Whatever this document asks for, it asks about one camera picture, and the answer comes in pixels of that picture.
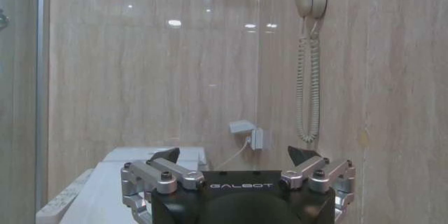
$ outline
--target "metal joint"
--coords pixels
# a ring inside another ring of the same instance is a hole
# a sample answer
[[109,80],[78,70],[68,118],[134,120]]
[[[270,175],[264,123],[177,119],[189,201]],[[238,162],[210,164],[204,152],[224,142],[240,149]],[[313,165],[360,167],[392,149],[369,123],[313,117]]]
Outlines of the metal joint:
[[325,159],[314,156],[302,162],[293,170],[281,172],[281,180],[286,183],[289,190],[301,187],[302,181],[310,176],[316,169],[321,169],[325,165]]
[[329,187],[334,189],[334,224],[340,224],[346,213],[346,207],[354,200],[356,169],[350,161],[337,161],[328,164],[309,179],[309,189],[325,193]]

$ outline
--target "marble wall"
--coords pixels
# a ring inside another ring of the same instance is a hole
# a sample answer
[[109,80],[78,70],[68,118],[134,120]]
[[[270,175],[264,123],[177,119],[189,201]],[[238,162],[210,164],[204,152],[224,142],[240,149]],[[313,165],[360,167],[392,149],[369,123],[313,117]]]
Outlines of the marble wall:
[[50,0],[49,198],[117,146],[241,148],[257,24],[258,0]]
[[34,222],[36,0],[0,0],[0,222]]
[[[357,166],[344,223],[445,223],[448,0],[329,0],[321,39],[321,129],[308,147]],[[277,24],[276,29],[266,24]],[[293,0],[261,0],[261,167],[290,165],[300,21]]]
[[444,223],[448,0],[329,0],[321,131],[296,135],[293,0],[50,0],[49,197],[116,146],[201,145],[212,164],[288,168],[286,146],[357,166],[345,223]]

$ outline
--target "bolt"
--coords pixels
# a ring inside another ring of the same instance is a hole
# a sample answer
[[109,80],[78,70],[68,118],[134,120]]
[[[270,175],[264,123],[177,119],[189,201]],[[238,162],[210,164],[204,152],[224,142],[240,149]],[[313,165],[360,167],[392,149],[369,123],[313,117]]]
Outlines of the bolt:
[[322,178],[325,176],[325,172],[322,170],[316,170],[313,176],[316,178]]
[[170,172],[162,172],[160,175],[161,181],[172,180],[172,178],[173,178],[173,175],[170,174]]
[[194,178],[196,175],[197,175],[197,172],[189,172],[185,177]]
[[292,170],[288,170],[288,171],[285,172],[285,174],[289,175],[289,176],[293,176],[293,175],[296,175],[297,173],[296,173],[294,171],[292,171]]

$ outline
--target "white coiled cable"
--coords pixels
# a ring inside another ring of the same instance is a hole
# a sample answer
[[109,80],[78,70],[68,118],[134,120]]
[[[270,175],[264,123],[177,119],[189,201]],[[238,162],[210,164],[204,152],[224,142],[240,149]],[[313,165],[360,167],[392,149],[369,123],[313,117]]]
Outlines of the white coiled cable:
[[[310,143],[318,136],[318,122],[320,122],[320,40],[317,32],[317,22],[310,31],[309,38],[304,33],[305,21],[302,22],[302,33],[298,39],[298,63],[297,63],[297,132],[301,140]],[[309,133],[305,133],[302,128],[302,89],[304,89],[304,59],[306,55],[306,43],[309,41],[310,48],[310,124]]]

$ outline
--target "glass shower door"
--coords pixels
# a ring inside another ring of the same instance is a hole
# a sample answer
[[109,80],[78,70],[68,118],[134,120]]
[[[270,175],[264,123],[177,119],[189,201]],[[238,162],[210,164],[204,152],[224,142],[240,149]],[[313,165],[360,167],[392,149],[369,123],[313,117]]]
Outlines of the glass shower door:
[[36,0],[0,9],[0,222],[33,223]]

